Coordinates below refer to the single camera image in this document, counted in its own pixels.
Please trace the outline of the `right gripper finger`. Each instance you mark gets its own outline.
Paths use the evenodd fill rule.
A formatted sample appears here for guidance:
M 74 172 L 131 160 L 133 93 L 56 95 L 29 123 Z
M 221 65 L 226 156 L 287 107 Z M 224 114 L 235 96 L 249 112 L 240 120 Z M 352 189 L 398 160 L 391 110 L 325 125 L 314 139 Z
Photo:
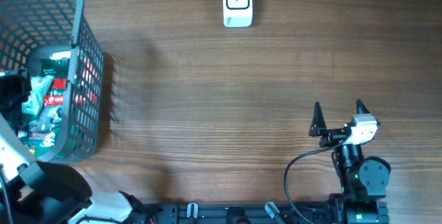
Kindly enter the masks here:
M 361 99 L 357 99 L 356 101 L 356 113 L 359 114 L 370 114 L 370 111 L 363 104 Z
M 320 102 L 316 102 L 314 105 L 314 114 L 309 129 L 310 137 L 325 136 L 327 134 L 327 125 L 323 117 L 323 111 L 320 106 Z

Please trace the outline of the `light green wipes packet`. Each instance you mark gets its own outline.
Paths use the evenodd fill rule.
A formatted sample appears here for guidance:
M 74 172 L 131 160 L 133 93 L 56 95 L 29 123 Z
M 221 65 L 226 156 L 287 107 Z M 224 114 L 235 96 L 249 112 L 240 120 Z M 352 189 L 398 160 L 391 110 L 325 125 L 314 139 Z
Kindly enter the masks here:
M 32 90 L 28 100 L 22 104 L 22 113 L 36 116 L 43 107 L 44 97 L 47 94 L 54 77 L 47 75 L 44 77 L 31 77 Z

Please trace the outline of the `green 3M gloves packet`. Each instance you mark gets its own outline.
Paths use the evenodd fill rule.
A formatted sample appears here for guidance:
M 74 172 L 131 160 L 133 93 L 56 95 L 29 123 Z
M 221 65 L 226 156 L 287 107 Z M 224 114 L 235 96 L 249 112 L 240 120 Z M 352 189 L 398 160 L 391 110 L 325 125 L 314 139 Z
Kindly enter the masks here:
M 28 135 L 21 139 L 25 147 L 36 157 L 54 147 L 61 129 L 64 93 L 68 77 L 69 59 L 41 60 L 41 77 L 52 75 L 54 80 L 44 97 L 44 104 L 28 123 Z

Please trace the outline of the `pink Kleenex tissue pack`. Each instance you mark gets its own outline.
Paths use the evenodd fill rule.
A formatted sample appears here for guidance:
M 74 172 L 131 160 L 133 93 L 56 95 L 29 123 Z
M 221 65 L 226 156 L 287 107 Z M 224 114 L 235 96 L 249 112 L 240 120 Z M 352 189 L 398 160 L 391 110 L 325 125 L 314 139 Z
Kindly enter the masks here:
M 87 56 L 83 57 L 82 61 L 84 65 L 81 69 L 81 78 L 77 87 L 83 93 L 83 95 L 76 94 L 74 96 L 75 103 L 85 104 L 88 101 L 91 101 L 93 104 L 95 104 L 97 102 L 97 96 L 93 83 L 97 79 L 97 72 Z

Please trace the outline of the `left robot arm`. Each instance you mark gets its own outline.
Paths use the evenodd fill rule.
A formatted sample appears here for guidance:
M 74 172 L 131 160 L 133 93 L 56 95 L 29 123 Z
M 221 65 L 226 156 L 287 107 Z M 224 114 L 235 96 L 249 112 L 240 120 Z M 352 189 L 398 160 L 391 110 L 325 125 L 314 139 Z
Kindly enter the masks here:
M 18 132 L 30 91 L 27 70 L 1 73 L 1 222 L 146 223 L 136 197 L 94 191 L 71 166 L 37 160 L 25 148 Z

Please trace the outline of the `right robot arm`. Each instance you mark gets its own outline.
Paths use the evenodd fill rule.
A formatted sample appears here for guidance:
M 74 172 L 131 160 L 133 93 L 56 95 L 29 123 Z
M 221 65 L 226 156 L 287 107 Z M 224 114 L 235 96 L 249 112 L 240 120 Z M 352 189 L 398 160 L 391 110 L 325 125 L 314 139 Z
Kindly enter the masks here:
M 386 197 L 390 164 L 379 157 L 363 155 L 362 146 L 371 142 L 380 122 L 356 101 L 356 115 L 340 129 L 329 129 L 320 103 L 314 105 L 309 136 L 319 137 L 319 147 L 331 150 L 341 193 L 330 194 L 324 209 L 326 223 L 389 223 Z

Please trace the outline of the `white barcode scanner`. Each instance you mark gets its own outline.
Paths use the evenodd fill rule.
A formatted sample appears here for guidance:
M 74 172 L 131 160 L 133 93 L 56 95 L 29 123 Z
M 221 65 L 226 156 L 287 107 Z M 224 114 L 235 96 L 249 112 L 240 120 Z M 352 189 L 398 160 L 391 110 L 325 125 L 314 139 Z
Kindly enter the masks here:
M 223 24 L 227 28 L 246 28 L 253 21 L 253 0 L 223 0 Z

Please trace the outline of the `white green flat box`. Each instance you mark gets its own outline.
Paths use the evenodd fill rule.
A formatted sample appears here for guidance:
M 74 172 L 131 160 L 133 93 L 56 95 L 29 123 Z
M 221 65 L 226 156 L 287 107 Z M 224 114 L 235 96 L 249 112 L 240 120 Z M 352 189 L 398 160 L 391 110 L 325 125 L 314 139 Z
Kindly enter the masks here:
M 71 51 L 60 51 L 60 52 L 54 52 L 50 54 L 50 59 L 52 60 L 60 60 L 60 59 L 70 59 Z

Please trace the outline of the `grey plastic shopping basket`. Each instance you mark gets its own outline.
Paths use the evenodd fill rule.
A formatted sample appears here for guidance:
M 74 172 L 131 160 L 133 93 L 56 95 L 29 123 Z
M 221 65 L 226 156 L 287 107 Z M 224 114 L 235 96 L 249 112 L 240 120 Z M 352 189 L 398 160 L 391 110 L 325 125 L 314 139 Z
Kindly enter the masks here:
M 22 142 L 45 162 L 73 163 L 97 148 L 104 53 L 84 0 L 1 0 L 1 70 L 51 74 L 45 106 Z

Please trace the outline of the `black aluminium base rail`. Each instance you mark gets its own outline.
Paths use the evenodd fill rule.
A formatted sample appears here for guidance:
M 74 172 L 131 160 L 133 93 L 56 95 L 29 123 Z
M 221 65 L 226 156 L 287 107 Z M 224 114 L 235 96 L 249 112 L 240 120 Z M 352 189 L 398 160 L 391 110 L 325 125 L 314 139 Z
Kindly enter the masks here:
M 301 202 L 291 205 L 188 205 L 149 204 L 144 223 L 361 223 L 388 224 L 385 203 Z

